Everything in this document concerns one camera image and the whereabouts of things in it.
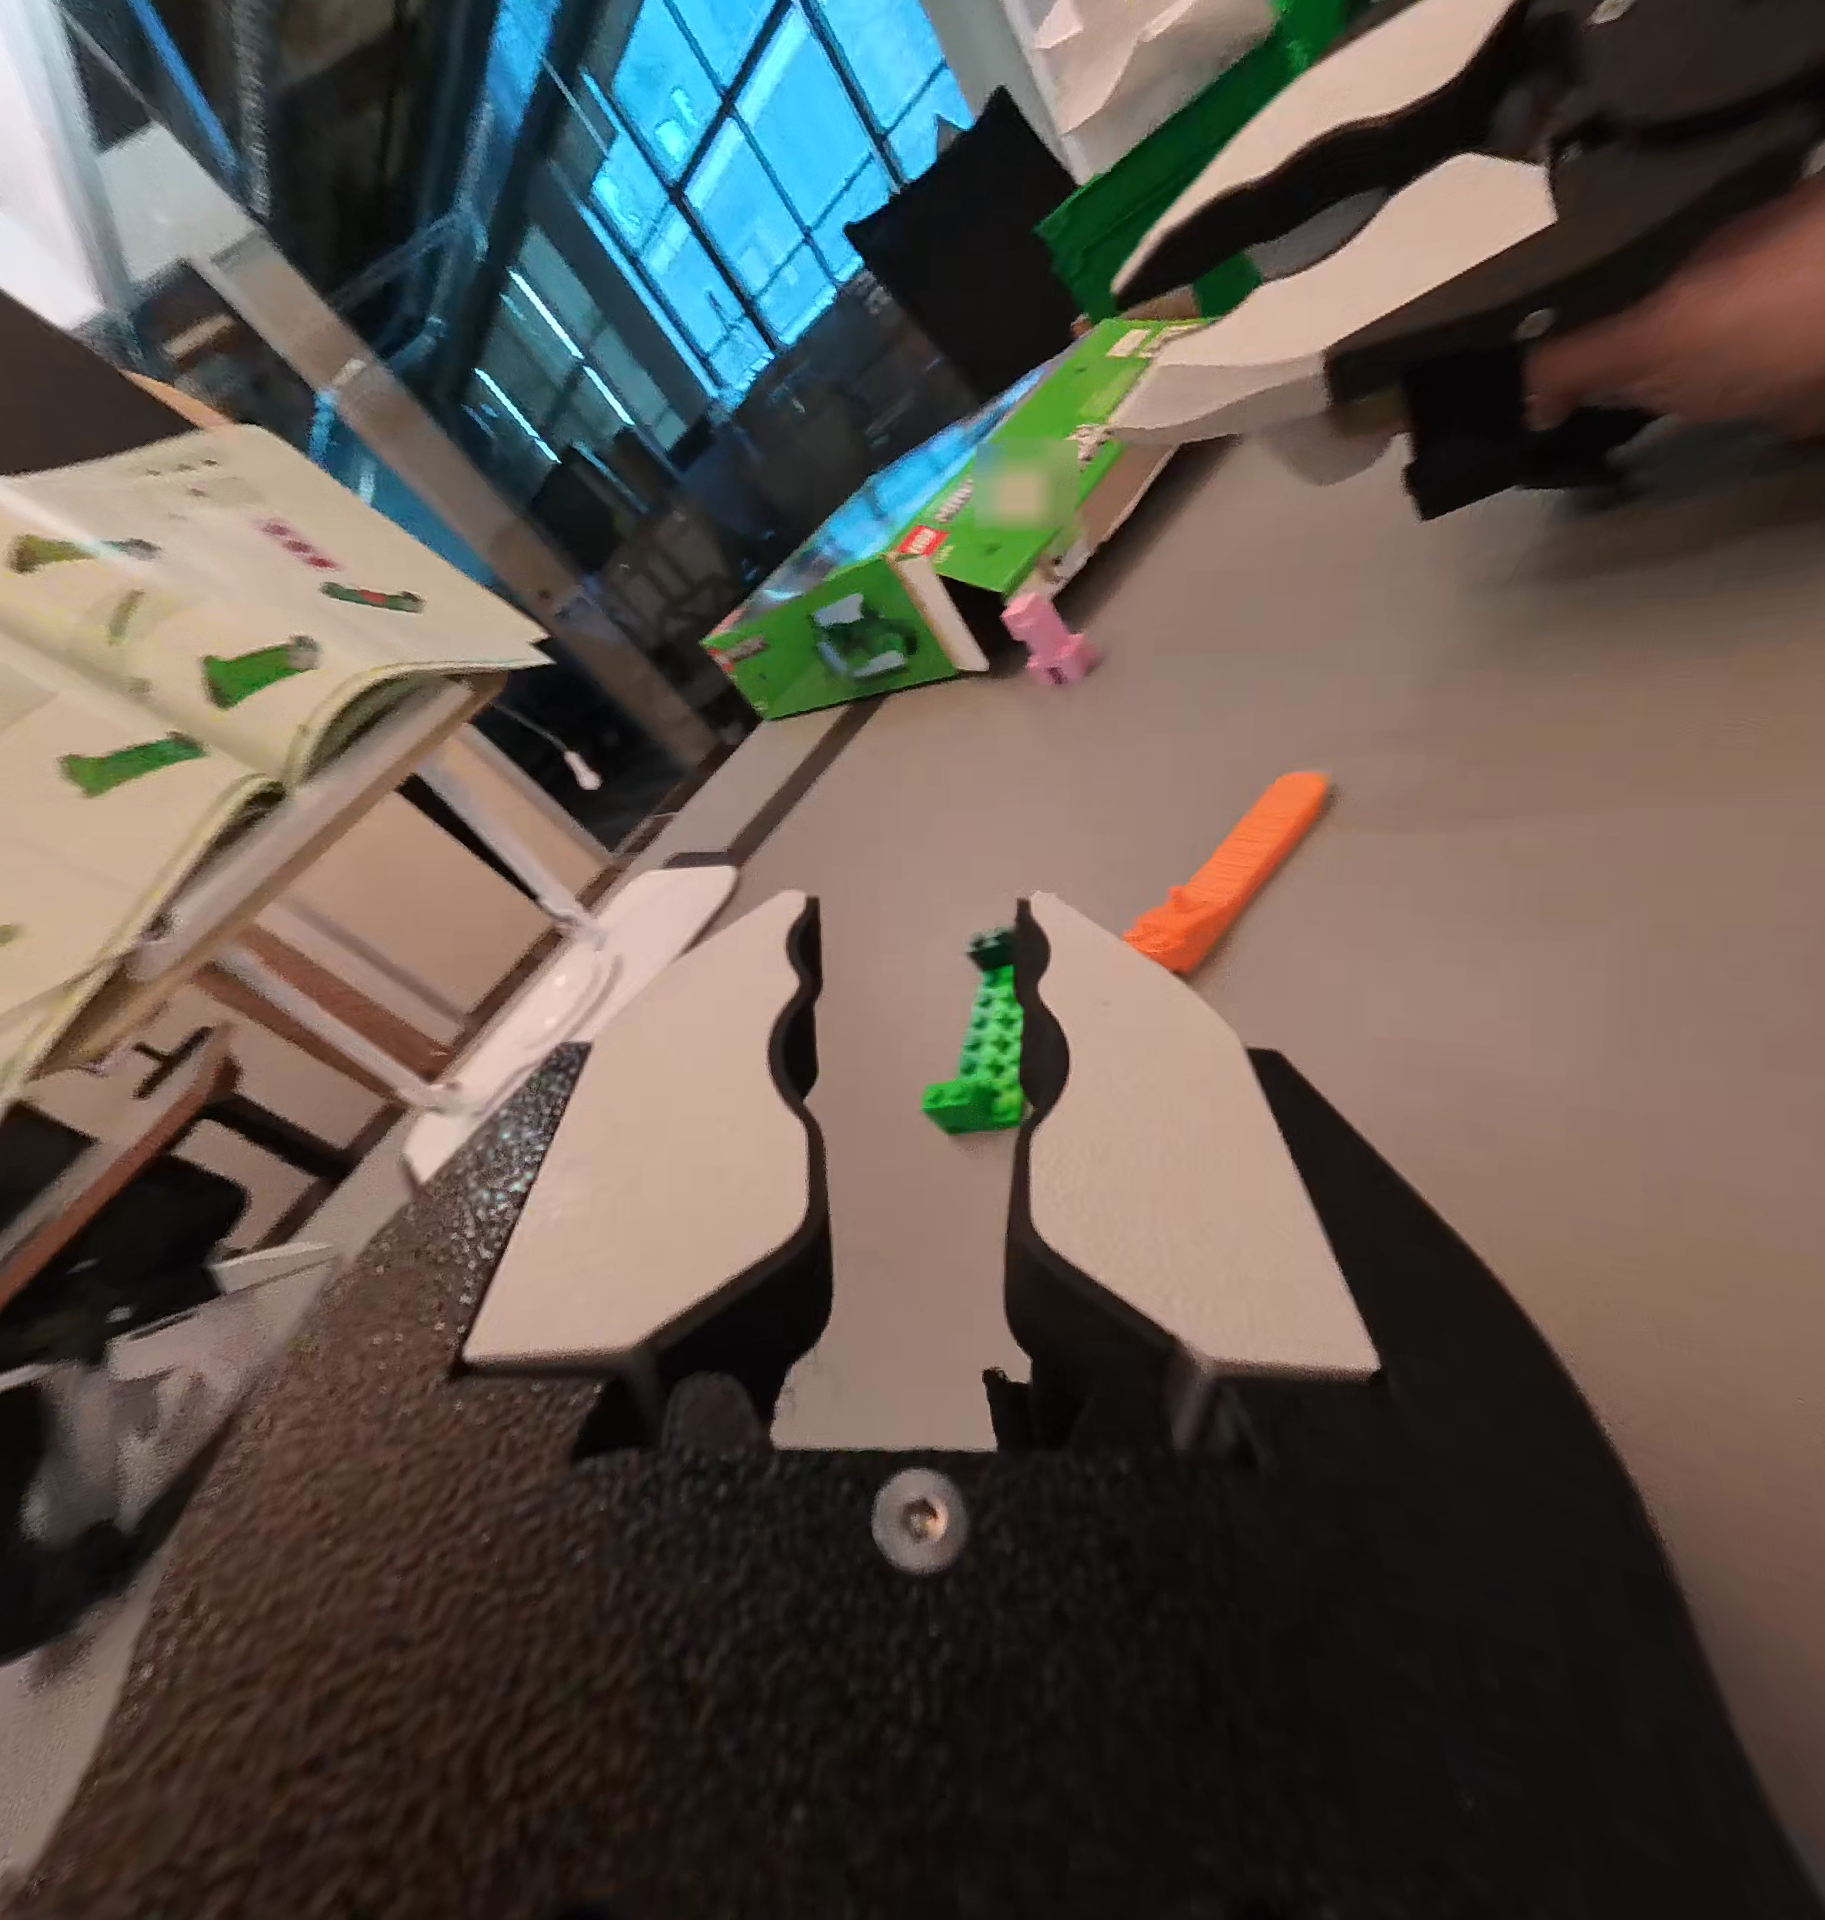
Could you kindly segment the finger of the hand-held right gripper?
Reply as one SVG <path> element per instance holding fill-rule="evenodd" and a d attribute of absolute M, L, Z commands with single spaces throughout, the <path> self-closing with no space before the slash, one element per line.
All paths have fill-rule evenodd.
<path fill-rule="evenodd" d="M 1188 446 L 1273 435 L 1332 404 L 1332 353 L 1368 327 L 1552 227 L 1550 170 L 1452 156 L 1392 195 L 1323 261 L 1186 333 L 1117 407 L 1113 437 Z"/>
<path fill-rule="evenodd" d="M 1113 276 L 1150 300 L 1358 195 L 1477 151 L 1524 74 L 1526 2 L 1419 2 L 1286 85 L 1147 230 Z"/>

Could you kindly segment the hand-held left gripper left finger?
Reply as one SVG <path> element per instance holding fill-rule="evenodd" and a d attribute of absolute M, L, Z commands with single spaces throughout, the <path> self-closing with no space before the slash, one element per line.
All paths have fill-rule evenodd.
<path fill-rule="evenodd" d="M 458 1350 L 469 1385 L 590 1388 L 578 1448 L 769 1448 L 833 1303 L 809 1095 L 821 903 L 691 947 L 590 1045 Z"/>

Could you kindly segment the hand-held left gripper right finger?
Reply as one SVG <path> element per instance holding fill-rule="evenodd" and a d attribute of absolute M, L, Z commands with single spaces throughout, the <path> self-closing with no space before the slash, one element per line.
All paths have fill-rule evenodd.
<path fill-rule="evenodd" d="M 1379 1350 L 1249 1048 L 1055 893 L 1021 898 L 1024 1016 L 1004 1385 L 1021 1448 L 1213 1446 L 1241 1382 L 1366 1386 Z"/>

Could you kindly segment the green lego plate assembly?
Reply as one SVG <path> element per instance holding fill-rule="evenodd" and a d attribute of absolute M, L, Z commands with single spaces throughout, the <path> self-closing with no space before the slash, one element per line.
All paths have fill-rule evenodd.
<path fill-rule="evenodd" d="M 1008 960 L 979 973 L 956 1070 L 924 1088 L 924 1116 L 950 1139 L 1015 1131 L 1027 1116 L 1023 1039 L 1024 1009 Z"/>

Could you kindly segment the orange lego brick separator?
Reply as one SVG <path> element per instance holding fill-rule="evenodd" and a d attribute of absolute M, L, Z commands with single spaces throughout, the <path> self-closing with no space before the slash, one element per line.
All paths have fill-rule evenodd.
<path fill-rule="evenodd" d="M 1206 861 L 1128 930 L 1123 943 L 1167 973 L 1195 973 L 1323 822 L 1331 800 L 1332 780 L 1319 772 L 1276 780 Z"/>

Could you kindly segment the pink lego pig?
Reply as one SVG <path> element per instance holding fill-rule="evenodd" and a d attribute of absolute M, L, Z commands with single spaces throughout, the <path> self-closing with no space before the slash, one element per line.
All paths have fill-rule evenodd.
<path fill-rule="evenodd" d="M 1001 619 L 1024 655 L 1027 674 L 1042 686 L 1061 688 L 1085 682 L 1102 656 L 1087 635 L 1068 627 L 1055 598 L 1027 590 L 1010 598 Z"/>

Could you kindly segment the green lego box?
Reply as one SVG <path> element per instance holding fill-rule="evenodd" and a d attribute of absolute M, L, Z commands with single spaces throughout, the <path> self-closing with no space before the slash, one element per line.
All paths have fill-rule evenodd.
<path fill-rule="evenodd" d="M 985 674 L 1005 612 L 1055 600 L 1141 509 L 1171 450 L 1114 421 L 1199 319 L 1095 323 L 864 482 L 705 636 L 760 721 Z"/>

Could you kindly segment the lego instruction booklet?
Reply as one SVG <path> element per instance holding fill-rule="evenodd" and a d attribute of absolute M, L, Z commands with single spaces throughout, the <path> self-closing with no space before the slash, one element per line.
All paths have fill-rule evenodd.
<path fill-rule="evenodd" d="M 210 854 L 542 629 L 277 435 L 0 475 L 0 1116 Z"/>

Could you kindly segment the person's right hand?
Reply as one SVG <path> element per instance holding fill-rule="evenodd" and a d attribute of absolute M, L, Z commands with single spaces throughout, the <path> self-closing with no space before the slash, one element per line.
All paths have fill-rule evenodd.
<path fill-rule="evenodd" d="M 1536 348 L 1526 422 L 1583 407 L 1825 437 L 1825 167 L 1721 227 L 1645 300 Z"/>

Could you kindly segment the white paper bags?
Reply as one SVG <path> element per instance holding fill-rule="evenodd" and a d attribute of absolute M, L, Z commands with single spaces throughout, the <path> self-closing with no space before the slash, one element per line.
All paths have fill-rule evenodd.
<path fill-rule="evenodd" d="M 1021 31 L 1056 126 L 1129 148 L 1256 52 L 1271 2 L 1055 2 Z"/>

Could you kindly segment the white book stand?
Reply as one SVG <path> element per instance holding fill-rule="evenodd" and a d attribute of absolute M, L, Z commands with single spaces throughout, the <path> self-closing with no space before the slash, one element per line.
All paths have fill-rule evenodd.
<path fill-rule="evenodd" d="M 239 990 L 254 1020 L 280 1020 L 293 1045 L 362 1079 L 409 1118 L 401 1159 L 425 1188 L 561 1045 L 587 1045 L 651 979 L 692 947 L 734 897 L 729 860 L 674 876 L 630 876 L 630 856 L 716 773 L 713 746 L 667 800 L 653 805 L 620 851 L 603 851 L 597 898 L 584 900 L 518 828 L 518 808 L 544 796 L 494 745 L 474 737 L 485 680 L 443 682 L 411 695 L 350 754 L 282 801 L 215 867 L 192 882 L 122 962 L 94 1018 L 100 1048 L 132 1039 L 171 993 L 203 983 Z M 296 915 L 293 888 L 354 824 L 420 778 L 502 860 L 552 926 L 537 962 L 485 1015 L 458 1015 L 450 1052 L 409 1052 L 425 1033 L 382 1032 L 384 1007 L 267 926 Z"/>

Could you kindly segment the green plastic bins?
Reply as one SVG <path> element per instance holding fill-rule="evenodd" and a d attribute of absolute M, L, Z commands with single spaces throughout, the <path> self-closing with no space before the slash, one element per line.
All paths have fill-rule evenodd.
<path fill-rule="evenodd" d="M 1323 60 L 1370 11 L 1370 2 L 1273 5 L 1271 32 L 1256 49 L 1038 224 L 1048 265 L 1081 316 L 1090 321 L 1119 316 L 1113 278 L 1155 222 L 1286 85 Z"/>

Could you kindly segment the large paned window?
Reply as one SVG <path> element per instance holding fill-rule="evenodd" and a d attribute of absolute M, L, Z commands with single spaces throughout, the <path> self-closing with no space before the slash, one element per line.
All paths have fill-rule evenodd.
<path fill-rule="evenodd" d="M 921 5 L 500 5 L 475 276 L 443 391 L 534 486 L 633 431 L 668 452 L 859 275 L 846 230 L 970 107 Z"/>

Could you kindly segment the white and black device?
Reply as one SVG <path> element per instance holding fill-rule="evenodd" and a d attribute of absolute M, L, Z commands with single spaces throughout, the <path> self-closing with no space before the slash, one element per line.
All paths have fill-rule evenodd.
<path fill-rule="evenodd" d="M 0 1667 L 135 1583 L 341 1270 L 318 1242 L 229 1259 L 203 1303 L 115 1336 L 100 1357 L 0 1376 Z"/>

